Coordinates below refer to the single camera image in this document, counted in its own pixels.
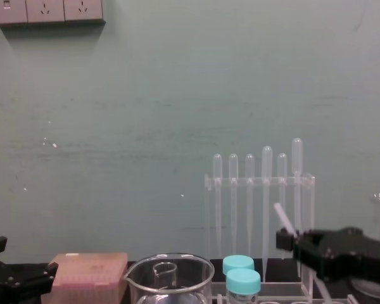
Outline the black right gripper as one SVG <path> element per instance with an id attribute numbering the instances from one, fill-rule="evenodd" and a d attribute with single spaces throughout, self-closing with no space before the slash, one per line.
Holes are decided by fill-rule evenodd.
<path id="1" fill-rule="evenodd" d="M 291 252 L 294 260 L 313 270 L 319 279 L 380 282 L 380 240 L 360 229 L 310 229 L 296 234 L 280 229 L 275 246 Z"/>

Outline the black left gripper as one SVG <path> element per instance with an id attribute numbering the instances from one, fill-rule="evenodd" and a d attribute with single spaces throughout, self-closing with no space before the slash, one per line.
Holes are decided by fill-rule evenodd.
<path id="1" fill-rule="evenodd" d="M 0 236 L 0 253 L 6 249 L 8 238 Z M 40 303 L 36 291 L 19 292 L 18 288 L 51 289 L 58 270 L 51 263 L 4 263 L 0 261 L 0 303 Z"/>

